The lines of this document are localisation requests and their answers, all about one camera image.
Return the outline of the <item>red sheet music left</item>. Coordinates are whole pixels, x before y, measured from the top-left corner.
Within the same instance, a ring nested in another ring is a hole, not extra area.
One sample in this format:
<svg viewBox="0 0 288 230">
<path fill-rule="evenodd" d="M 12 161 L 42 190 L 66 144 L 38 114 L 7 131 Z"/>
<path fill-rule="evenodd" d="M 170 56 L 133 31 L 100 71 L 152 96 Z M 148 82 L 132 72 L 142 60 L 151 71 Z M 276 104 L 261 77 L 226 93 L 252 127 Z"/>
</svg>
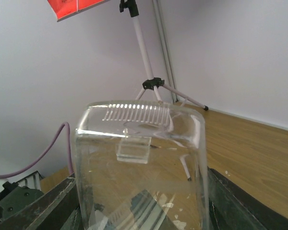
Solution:
<svg viewBox="0 0 288 230">
<path fill-rule="evenodd" d="M 77 0 L 48 0 L 57 20 L 61 20 L 78 11 Z"/>
</svg>

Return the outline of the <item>red sheet music right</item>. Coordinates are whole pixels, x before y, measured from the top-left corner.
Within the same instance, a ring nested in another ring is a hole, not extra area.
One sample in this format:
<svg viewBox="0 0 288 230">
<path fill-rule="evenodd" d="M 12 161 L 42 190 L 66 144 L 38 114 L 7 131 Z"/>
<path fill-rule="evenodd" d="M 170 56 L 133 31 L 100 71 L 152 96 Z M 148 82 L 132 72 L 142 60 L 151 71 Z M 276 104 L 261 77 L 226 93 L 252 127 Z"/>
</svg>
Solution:
<svg viewBox="0 0 288 230">
<path fill-rule="evenodd" d="M 107 2 L 108 0 L 78 0 L 77 1 L 77 10 L 83 11 L 93 7 L 96 7 L 100 4 Z"/>
</svg>

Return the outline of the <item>clear plastic metronome cover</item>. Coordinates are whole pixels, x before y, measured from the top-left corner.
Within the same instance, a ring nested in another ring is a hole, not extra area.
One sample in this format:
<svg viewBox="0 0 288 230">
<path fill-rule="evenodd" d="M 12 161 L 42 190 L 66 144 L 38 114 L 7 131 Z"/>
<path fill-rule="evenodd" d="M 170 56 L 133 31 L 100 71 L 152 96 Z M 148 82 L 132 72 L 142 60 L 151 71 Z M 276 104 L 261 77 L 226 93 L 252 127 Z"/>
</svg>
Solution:
<svg viewBox="0 0 288 230">
<path fill-rule="evenodd" d="M 86 230 L 209 230 L 205 121 L 157 101 L 92 103 L 74 134 Z"/>
</svg>

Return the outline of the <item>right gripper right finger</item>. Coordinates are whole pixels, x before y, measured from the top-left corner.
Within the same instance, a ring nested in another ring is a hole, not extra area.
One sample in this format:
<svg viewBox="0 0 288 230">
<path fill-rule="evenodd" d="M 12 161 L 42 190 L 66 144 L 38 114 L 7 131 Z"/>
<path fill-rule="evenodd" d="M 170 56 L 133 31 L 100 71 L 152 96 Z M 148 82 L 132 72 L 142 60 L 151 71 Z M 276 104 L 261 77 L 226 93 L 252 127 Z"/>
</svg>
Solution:
<svg viewBox="0 0 288 230">
<path fill-rule="evenodd" d="M 212 230 L 288 230 L 288 218 L 245 192 L 215 169 L 208 168 Z"/>
</svg>

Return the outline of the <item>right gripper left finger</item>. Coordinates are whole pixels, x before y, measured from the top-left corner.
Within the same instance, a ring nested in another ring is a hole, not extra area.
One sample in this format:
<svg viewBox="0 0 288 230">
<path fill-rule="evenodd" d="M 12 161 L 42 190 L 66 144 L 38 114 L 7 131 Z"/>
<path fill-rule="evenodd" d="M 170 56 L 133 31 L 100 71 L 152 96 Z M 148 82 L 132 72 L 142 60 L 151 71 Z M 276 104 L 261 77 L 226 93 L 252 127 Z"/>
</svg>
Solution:
<svg viewBox="0 0 288 230">
<path fill-rule="evenodd" d="M 79 230 L 81 212 L 74 176 L 0 223 L 0 230 Z"/>
</svg>

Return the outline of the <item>red sheet music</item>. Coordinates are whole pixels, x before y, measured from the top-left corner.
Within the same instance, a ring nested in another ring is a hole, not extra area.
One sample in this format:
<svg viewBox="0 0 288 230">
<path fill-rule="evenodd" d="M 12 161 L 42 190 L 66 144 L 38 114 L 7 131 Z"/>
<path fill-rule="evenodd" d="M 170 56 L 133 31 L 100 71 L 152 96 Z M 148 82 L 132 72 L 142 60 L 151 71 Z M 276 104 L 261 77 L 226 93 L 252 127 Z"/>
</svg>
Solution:
<svg viewBox="0 0 288 230">
<path fill-rule="evenodd" d="M 78 0 L 77 1 L 77 10 L 83 11 L 93 7 L 96 7 L 100 4 L 107 2 L 108 0 Z"/>
<path fill-rule="evenodd" d="M 48 0 L 57 20 L 61 20 L 78 11 L 77 0 Z"/>
</svg>

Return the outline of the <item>white tripod music stand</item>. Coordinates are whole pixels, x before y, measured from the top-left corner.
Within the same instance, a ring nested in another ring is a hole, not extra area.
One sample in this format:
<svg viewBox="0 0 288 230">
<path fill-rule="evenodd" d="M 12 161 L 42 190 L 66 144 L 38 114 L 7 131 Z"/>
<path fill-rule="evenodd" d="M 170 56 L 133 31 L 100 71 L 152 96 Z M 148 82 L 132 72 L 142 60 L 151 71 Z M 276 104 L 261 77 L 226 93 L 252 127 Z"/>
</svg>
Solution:
<svg viewBox="0 0 288 230">
<path fill-rule="evenodd" d="M 206 106 L 202 103 L 199 103 L 198 101 L 196 101 L 196 100 L 190 98 L 189 96 L 179 92 L 178 90 L 174 89 L 173 87 L 170 87 L 169 85 L 165 84 L 165 81 L 163 79 L 157 78 L 153 75 L 151 62 L 149 59 L 146 44 L 144 41 L 143 32 L 142 32 L 141 25 L 140 25 L 139 10 L 138 10 L 136 1 L 134 1 L 134 0 L 121 0 L 119 3 L 119 11 L 124 12 L 125 10 L 129 11 L 130 17 L 132 18 L 132 22 L 133 22 L 133 25 L 135 28 L 135 33 L 137 36 L 137 41 L 138 41 L 139 48 L 140 48 L 141 55 L 142 55 L 142 59 L 144 62 L 145 72 L 147 74 L 147 80 L 142 83 L 142 89 L 140 90 L 139 94 L 137 95 L 136 100 L 140 100 L 142 98 L 143 94 L 145 93 L 145 91 L 151 90 L 154 92 L 156 100 L 158 102 L 161 102 L 162 99 L 161 99 L 158 88 L 162 87 L 162 88 L 165 88 L 168 91 L 172 92 L 173 94 L 184 98 L 186 101 L 189 101 L 189 102 L 193 103 L 194 105 L 204 109 L 205 111 L 208 111 L 209 110 L 208 106 Z M 57 20 L 57 21 L 60 22 L 62 20 L 70 18 L 74 15 L 80 14 L 84 11 L 86 11 L 86 10 L 77 11 L 77 12 L 75 12 L 75 13 L 73 13 L 73 14 L 71 14 L 71 15 L 69 15 L 69 16 L 67 16 L 67 17 L 65 17 L 59 21 Z"/>
</svg>

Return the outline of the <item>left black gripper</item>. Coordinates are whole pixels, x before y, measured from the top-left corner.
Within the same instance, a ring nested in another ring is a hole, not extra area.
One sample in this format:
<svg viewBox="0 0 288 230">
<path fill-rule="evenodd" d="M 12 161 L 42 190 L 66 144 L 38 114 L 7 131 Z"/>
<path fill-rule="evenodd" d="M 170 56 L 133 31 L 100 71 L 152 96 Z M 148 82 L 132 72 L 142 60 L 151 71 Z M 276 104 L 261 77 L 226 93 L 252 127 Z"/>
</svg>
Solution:
<svg viewBox="0 0 288 230">
<path fill-rule="evenodd" d="M 40 185 L 42 179 L 41 174 L 36 171 L 17 182 L 5 182 L 2 185 L 0 223 L 43 196 Z"/>
</svg>

